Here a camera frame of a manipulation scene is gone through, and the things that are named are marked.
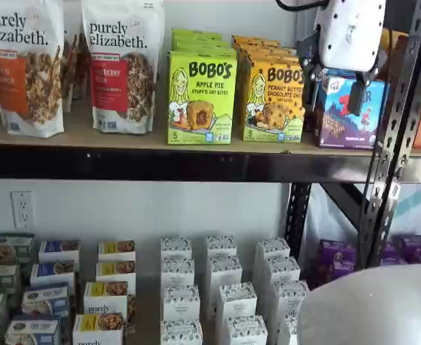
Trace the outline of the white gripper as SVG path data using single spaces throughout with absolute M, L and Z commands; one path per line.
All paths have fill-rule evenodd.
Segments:
M 366 88 L 379 73 L 374 66 L 384 23 L 386 2 L 382 0 L 335 0 L 320 7 L 314 30 L 296 42 L 304 78 L 302 105 L 314 109 L 323 69 L 354 71 L 348 110 L 359 115 Z

